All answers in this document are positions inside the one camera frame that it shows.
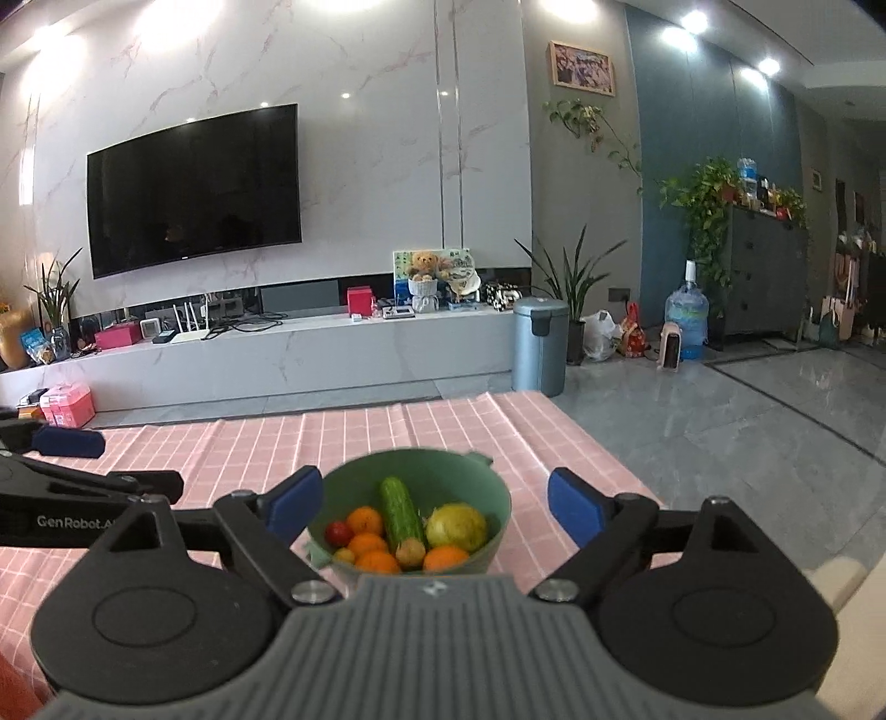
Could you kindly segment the red cherry tomato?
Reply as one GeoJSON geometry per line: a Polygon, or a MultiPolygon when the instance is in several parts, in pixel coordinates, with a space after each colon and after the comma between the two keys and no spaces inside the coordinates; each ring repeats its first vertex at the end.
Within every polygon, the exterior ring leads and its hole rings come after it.
{"type": "Polygon", "coordinates": [[[354,532],[346,522],[329,522],[324,528],[324,540],[334,551],[346,548],[353,540],[354,532]]]}

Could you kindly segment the orange mandarin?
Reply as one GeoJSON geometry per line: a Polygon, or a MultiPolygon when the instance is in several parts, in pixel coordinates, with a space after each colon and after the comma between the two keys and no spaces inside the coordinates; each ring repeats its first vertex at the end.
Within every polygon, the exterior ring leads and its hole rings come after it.
{"type": "Polygon", "coordinates": [[[374,534],[384,536],[384,520],[382,513],[371,506],[360,506],[348,513],[346,517],[347,527],[357,534],[374,534]]]}
{"type": "Polygon", "coordinates": [[[371,552],[389,553],[388,542],[382,536],[374,534],[374,532],[359,532],[354,534],[347,549],[353,553],[356,559],[362,558],[363,555],[371,552]]]}
{"type": "Polygon", "coordinates": [[[399,574],[403,571],[398,559],[390,552],[371,551],[362,553],[354,561],[354,568],[365,573],[399,574]]]}

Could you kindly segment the white wifi router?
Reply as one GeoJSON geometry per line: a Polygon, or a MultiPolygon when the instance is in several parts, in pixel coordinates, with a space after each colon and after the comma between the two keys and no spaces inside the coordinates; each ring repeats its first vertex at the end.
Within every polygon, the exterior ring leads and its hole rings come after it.
{"type": "Polygon", "coordinates": [[[210,330],[209,297],[188,297],[173,303],[176,330],[171,342],[202,341],[210,330]]]}

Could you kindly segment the pink checkered tablecloth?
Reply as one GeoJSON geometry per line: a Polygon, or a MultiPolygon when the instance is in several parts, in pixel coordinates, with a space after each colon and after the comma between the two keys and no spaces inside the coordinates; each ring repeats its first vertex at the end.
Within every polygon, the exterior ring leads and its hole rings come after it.
{"type": "Polygon", "coordinates": [[[548,512],[557,466],[607,495],[649,491],[601,443],[539,393],[505,393],[367,409],[272,415],[105,430],[107,450],[77,470],[176,470],[182,507],[206,507],[236,489],[263,492],[297,468],[329,472],[371,451],[428,447],[476,451],[493,462],[512,496],[512,521],[491,570],[527,591],[563,563],[574,543],[548,512]]]}

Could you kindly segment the yellow green pear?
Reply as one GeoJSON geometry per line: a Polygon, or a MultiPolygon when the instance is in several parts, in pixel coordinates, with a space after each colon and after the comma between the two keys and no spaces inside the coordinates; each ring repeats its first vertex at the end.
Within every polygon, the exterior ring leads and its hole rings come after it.
{"type": "Polygon", "coordinates": [[[425,523],[431,548],[455,546],[464,552],[479,551],[488,542],[488,523],[475,507],[454,502],[437,507],[425,523]]]}

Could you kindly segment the red gift bag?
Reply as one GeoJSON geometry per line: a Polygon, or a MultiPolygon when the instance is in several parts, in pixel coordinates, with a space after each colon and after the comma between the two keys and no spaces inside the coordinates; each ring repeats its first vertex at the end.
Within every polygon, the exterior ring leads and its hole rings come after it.
{"type": "Polygon", "coordinates": [[[626,303],[625,318],[620,322],[619,352],[626,358],[646,355],[646,332],[640,324],[640,308],[637,301],[626,303]]]}

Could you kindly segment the grey marble tv bench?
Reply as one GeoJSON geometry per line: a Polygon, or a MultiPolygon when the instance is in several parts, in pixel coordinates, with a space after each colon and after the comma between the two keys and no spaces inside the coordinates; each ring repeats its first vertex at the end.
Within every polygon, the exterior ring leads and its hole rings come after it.
{"type": "Polygon", "coordinates": [[[99,411],[327,392],[508,372],[515,318],[494,309],[409,320],[345,315],[285,321],[257,333],[143,342],[2,375],[2,402],[84,384],[99,411]]]}

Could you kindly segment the pink stool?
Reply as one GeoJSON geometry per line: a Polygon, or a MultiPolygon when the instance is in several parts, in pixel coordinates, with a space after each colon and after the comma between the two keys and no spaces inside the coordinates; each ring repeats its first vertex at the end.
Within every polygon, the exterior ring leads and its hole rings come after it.
{"type": "Polygon", "coordinates": [[[682,358],[682,330],[673,321],[665,322],[661,328],[658,368],[663,371],[677,371],[682,358]]]}

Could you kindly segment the white plastic bag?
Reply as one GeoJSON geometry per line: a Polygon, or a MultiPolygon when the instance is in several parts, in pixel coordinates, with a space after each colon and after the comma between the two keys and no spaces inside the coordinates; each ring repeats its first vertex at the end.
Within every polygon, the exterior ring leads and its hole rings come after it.
{"type": "Polygon", "coordinates": [[[583,351],[589,362],[605,362],[616,352],[622,329],[608,311],[596,311],[583,320],[583,351]]]}

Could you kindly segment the blue water jug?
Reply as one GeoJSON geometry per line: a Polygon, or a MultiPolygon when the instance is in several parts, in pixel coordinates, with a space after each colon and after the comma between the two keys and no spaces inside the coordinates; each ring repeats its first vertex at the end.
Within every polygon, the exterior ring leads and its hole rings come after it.
{"type": "Polygon", "coordinates": [[[697,264],[686,261],[682,285],[665,300],[665,321],[673,322],[682,335],[682,360],[701,360],[707,342],[709,300],[697,284],[697,264]]]}

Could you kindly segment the blue grey trash bin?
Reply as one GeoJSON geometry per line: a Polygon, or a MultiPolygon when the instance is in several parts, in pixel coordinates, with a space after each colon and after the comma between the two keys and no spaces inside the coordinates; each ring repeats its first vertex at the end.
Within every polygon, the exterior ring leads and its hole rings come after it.
{"type": "Polygon", "coordinates": [[[548,398],[565,388],[569,312],[563,300],[526,297],[513,306],[512,388],[548,398]]]}

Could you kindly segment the red box on bench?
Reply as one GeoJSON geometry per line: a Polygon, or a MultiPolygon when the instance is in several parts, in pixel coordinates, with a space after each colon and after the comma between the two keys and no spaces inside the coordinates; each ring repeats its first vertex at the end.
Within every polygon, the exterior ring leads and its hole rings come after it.
{"type": "Polygon", "coordinates": [[[350,315],[371,318],[375,312],[375,297],[371,286],[350,286],[346,292],[347,311],[350,315]]]}

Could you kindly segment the dark grey cabinet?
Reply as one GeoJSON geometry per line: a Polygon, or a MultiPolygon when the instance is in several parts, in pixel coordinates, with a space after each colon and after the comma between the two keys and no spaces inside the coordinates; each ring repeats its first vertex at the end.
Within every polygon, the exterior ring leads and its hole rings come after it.
{"type": "Polygon", "coordinates": [[[730,283],[715,322],[724,341],[794,335],[806,312],[808,231],[791,220],[732,210],[722,265],[730,283]]]}

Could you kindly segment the black wall television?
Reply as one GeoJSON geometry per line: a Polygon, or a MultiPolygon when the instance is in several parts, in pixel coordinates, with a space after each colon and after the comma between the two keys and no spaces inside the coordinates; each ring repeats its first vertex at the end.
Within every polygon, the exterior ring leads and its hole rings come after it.
{"type": "Polygon", "coordinates": [[[91,274],[302,240],[299,110],[230,112],[86,159],[91,274]]]}

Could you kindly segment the framed wall picture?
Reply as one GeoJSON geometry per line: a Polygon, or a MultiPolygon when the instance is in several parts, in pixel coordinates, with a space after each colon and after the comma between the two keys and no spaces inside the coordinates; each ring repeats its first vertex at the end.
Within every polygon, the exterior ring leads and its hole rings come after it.
{"type": "Polygon", "coordinates": [[[616,96],[614,64],[607,54],[551,40],[548,55],[555,87],[616,96]]]}

